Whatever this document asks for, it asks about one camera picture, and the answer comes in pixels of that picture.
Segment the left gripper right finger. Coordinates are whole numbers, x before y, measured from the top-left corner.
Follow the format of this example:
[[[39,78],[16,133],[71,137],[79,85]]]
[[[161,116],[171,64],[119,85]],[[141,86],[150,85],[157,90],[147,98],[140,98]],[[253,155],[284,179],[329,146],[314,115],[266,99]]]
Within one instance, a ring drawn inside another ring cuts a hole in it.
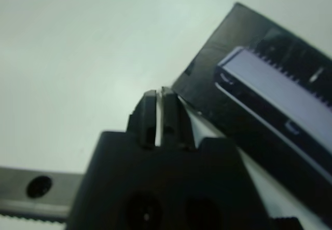
[[[189,115],[169,87],[162,87],[161,146],[168,149],[194,150],[192,124]]]

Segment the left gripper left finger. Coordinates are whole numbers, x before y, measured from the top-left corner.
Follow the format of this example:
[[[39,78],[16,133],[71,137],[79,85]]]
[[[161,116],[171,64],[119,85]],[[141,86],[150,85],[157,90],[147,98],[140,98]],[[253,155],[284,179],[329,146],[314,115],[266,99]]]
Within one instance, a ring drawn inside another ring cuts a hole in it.
[[[156,90],[149,90],[143,94],[128,119],[127,132],[134,133],[138,144],[146,149],[155,147],[156,105]]]

